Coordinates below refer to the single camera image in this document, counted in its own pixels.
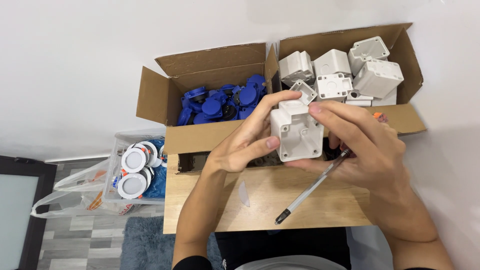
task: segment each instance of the hand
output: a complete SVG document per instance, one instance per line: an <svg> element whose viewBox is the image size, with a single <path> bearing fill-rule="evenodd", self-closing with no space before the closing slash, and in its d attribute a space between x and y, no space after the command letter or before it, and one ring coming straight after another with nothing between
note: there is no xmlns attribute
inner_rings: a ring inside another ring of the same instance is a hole
<svg viewBox="0 0 480 270"><path fill-rule="evenodd" d="M408 171L402 162L405 144L388 124L377 122L364 108L335 101L312 102L309 107L309 114L330 130L330 148L344 142L357 155L343 161L333 178L382 194L408 184ZM330 164L310 159L285 162L288 167L318 174Z"/></svg>
<svg viewBox="0 0 480 270"><path fill-rule="evenodd" d="M241 172L251 160L274 151L280 146L280 139L270 136L270 110L280 101L300 97L300 92L290 90L266 95L252 114L212 150L207 162L228 172Z"/></svg>

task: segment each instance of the white plastic bag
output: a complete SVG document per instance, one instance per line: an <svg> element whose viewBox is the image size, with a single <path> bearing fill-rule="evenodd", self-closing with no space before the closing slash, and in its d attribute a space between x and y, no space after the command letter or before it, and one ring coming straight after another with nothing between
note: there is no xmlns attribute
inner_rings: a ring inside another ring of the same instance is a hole
<svg viewBox="0 0 480 270"><path fill-rule="evenodd" d="M61 218L76 215L127 215L139 208L139 204L102 202L102 193L110 160L104 160L86 170L60 180L53 187L55 192L39 200L30 213L38 218ZM38 214L36 208L47 204L60 204L62 210Z"/></svg>

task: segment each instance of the wooden surface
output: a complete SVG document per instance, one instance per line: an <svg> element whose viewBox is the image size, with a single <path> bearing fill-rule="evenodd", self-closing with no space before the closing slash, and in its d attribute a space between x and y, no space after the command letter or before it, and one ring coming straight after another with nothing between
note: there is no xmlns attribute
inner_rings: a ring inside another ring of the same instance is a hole
<svg viewBox="0 0 480 270"><path fill-rule="evenodd" d="M200 173L175 174L178 155L168 156L163 233L175 233L177 221ZM280 225L275 219L316 175L285 166L229 173L217 213L216 232L371 225L364 211L366 189L326 179ZM250 207L242 204L238 187L245 181Z"/></svg>

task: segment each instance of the gray fluffy rug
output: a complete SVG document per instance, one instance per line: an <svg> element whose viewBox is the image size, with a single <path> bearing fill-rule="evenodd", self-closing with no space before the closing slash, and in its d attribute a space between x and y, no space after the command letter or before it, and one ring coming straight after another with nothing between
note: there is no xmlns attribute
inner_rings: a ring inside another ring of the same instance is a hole
<svg viewBox="0 0 480 270"><path fill-rule="evenodd" d="M163 234L163 217L128 218L121 248L120 270L170 270L174 234ZM224 269L212 233L208 238L208 259L215 270Z"/></svg>

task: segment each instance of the black door frame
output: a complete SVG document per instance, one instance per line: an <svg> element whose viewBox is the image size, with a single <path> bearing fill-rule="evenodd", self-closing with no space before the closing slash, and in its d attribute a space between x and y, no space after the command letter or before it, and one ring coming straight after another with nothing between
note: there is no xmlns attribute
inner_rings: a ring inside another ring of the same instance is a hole
<svg viewBox="0 0 480 270"><path fill-rule="evenodd" d="M0 174L38 177L33 200L34 204L38 200L52 193L56 172L56 165L45 164L41 161L35 160L0 156ZM37 213L39 214L46 212L48 212L48 205L43 205L37 208ZM20 257L19 270L36 270L46 223L46 219L30 216L25 235L24 248L22 256Z"/></svg>

